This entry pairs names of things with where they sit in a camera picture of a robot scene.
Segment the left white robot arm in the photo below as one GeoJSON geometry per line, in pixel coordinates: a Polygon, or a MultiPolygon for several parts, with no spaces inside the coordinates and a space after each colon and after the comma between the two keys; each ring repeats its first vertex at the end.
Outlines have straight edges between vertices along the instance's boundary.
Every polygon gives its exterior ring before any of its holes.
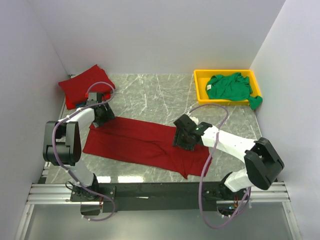
{"type": "Polygon", "coordinates": [[[87,125],[95,128],[115,119],[102,93],[90,92],[83,107],[71,116],[45,124],[42,155],[46,162],[64,169],[72,178],[71,191],[89,201],[103,198],[97,177],[81,160],[80,131],[87,125]]]}

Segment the dark red t-shirt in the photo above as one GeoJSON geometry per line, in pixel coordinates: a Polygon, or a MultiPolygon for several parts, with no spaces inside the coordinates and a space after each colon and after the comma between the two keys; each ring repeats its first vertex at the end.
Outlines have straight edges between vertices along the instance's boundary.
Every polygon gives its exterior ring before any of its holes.
{"type": "Polygon", "coordinates": [[[90,126],[83,152],[177,172],[185,179],[200,176],[209,149],[196,145],[188,151],[173,146],[175,132],[172,126],[116,117],[100,127],[90,126]]]}

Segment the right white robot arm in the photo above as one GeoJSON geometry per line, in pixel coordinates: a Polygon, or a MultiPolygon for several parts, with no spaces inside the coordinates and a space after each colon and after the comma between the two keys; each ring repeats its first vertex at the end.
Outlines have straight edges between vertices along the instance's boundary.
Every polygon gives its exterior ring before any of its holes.
{"type": "Polygon", "coordinates": [[[228,173],[213,190],[219,200],[229,200],[249,187],[268,190],[285,164],[271,142],[243,138],[218,129],[207,122],[197,123],[184,114],[174,121],[176,132],[173,146],[193,151],[196,145],[215,148],[244,163],[244,168],[228,173]]]}

